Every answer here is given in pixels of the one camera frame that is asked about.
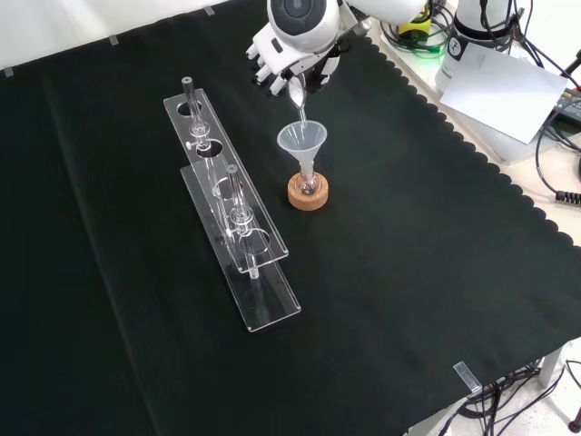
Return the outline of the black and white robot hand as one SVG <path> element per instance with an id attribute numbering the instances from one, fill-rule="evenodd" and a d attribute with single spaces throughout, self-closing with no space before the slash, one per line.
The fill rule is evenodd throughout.
<path id="1" fill-rule="evenodd" d="M 283 43 L 271 26 L 265 25 L 252 38 L 246 59 L 255 71 L 253 82 L 266 86 L 268 95 L 280 96 L 293 77 L 303 77 L 306 91 L 315 94 L 328 84 L 348 50 L 349 42 L 341 38 L 319 54 L 303 53 Z"/>

